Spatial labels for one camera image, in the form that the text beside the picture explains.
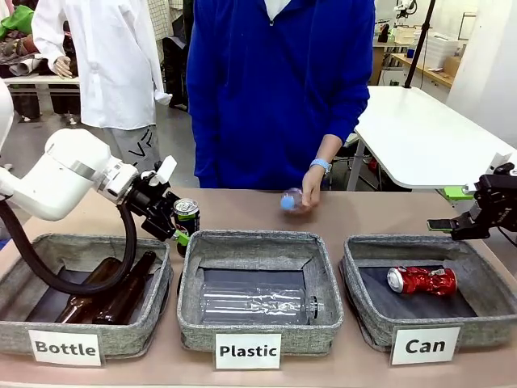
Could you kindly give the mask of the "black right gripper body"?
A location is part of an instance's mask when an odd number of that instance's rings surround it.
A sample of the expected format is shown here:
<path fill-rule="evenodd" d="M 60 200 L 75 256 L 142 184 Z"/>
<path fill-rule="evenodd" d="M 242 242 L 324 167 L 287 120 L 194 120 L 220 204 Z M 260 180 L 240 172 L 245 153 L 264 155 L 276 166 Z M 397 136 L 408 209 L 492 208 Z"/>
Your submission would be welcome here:
<path fill-rule="evenodd" d="M 474 222 L 481 227 L 482 238 L 490 236 L 492 228 L 516 232 L 516 168 L 506 162 L 491 174 L 482 175 L 475 183 L 474 198 L 479 214 Z"/>

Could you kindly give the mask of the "person's left hand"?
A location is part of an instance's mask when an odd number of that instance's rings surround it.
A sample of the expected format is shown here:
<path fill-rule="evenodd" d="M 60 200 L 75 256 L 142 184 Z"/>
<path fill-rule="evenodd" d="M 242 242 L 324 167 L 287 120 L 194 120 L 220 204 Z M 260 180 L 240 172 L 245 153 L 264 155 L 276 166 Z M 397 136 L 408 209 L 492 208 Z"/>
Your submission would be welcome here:
<path fill-rule="evenodd" d="M 321 166 L 312 166 L 302 180 L 302 211 L 308 212 L 320 202 L 320 191 L 325 170 Z"/>

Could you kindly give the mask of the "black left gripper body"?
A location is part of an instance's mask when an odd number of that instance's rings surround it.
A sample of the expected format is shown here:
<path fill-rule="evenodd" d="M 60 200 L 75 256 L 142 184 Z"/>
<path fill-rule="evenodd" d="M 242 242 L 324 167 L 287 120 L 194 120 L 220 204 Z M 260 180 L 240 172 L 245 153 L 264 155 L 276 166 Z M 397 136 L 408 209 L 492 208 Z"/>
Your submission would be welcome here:
<path fill-rule="evenodd" d="M 175 228 L 174 214 L 167 212 L 165 194 L 169 183 L 152 186 L 151 178 L 137 176 L 128 191 L 128 209 L 145 220 L 141 228 L 161 242 L 166 241 L 166 232 Z"/>

